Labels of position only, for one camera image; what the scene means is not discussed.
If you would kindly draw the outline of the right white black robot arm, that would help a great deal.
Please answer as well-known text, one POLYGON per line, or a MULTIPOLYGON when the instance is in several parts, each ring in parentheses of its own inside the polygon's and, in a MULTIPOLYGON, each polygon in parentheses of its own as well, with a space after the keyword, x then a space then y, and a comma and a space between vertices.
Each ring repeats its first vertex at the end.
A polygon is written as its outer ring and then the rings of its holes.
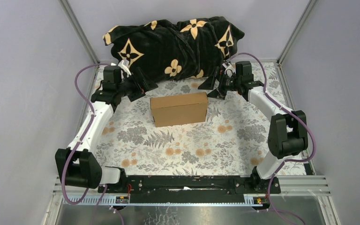
POLYGON ((308 148, 305 113, 284 106, 266 90, 263 82, 254 80, 250 61, 234 65, 224 62, 221 67, 214 68, 198 88, 209 90, 207 96, 217 99, 225 99, 229 91, 235 91, 270 120, 269 152, 251 174, 250 187, 254 192, 266 190, 268 179, 278 173, 284 163, 295 162, 295 156, 308 148))

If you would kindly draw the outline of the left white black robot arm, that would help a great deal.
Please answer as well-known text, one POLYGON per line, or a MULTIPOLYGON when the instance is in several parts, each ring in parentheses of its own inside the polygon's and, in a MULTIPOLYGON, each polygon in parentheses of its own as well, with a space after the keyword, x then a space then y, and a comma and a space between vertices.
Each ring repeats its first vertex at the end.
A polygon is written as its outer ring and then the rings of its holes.
POLYGON ((157 87, 139 67, 134 71, 120 65, 104 67, 99 88, 87 100, 90 109, 85 121, 74 140, 55 153, 62 186, 95 189, 108 184, 116 193, 125 190, 127 181, 124 169, 102 167, 94 156, 96 147, 123 97, 135 101, 157 87))

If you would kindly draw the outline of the brown cardboard box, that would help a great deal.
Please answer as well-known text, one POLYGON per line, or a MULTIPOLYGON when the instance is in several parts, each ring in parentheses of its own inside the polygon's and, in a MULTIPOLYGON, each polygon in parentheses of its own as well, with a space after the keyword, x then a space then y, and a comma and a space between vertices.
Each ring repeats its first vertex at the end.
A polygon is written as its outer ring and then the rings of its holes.
POLYGON ((208 98, 206 92, 150 99, 150 109, 157 128, 206 121, 208 98))

